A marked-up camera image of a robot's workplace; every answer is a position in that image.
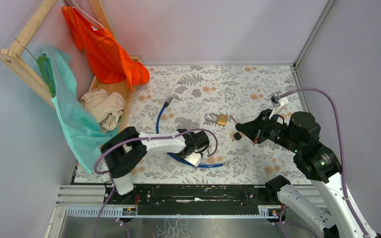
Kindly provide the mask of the black headed key pair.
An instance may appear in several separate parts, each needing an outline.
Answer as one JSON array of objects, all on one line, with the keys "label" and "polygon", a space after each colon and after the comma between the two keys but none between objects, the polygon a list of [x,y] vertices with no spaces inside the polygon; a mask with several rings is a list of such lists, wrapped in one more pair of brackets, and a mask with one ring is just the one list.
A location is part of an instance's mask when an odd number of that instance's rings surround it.
[{"label": "black headed key pair", "polygon": [[[234,119],[234,117],[233,117],[232,115],[230,115],[230,120],[231,120],[235,125],[238,124],[237,121]],[[242,139],[242,136],[241,136],[241,134],[237,131],[237,132],[235,132],[235,133],[233,134],[233,138],[234,138],[234,140],[239,141],[240,139]]]}]

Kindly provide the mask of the brass padlock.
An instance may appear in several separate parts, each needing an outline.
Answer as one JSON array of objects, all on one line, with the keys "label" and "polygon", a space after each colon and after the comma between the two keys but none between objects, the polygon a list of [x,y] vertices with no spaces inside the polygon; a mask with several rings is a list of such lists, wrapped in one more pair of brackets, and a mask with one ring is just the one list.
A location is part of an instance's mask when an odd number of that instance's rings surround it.
[{"label": "brass padlock", "polygon": [[215,124],[225,126],[228,122],[229,116],[224,114],[208,113],[204,116],[204,118],[207,122],[213,122]]}]

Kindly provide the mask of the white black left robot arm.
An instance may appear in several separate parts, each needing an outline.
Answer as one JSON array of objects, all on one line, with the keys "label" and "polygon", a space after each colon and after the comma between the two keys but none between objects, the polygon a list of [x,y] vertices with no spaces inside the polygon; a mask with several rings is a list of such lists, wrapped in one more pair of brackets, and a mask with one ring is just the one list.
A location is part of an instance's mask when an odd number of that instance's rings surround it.
[{"label": "white black left robot arm", "polygon": [[200,151],[208,146],[209,138],[204,130],[178,129],[164,134],[147,134],[129,126],[102,145],[99,161],[105,161],[113,179],[115,198],[127,204],[134,197],[131,172],[145,156],[171,153],[196,166],[202,159]]}]

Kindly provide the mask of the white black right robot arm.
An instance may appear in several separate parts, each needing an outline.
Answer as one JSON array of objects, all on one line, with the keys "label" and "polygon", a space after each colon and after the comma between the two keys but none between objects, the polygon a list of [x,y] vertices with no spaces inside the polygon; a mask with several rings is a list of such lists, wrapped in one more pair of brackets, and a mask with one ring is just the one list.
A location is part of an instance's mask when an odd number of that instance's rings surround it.
[{"label": "white black right robot arm", "polygon": [[320,125],[314,116],[295,112],[289,123],[280,123],[280,117],[268,109],[235,128],[255,144],[268,139],[293,152],[296,167],[311,181],[330,212],[310,202],[283,176],[266,183],[266,201],[281,202],[291,208],[309,224],[310,232],[317,238],[381,238],[361,215],[354,200],[344,195],[342,166],[335,153],[319,141]]}]

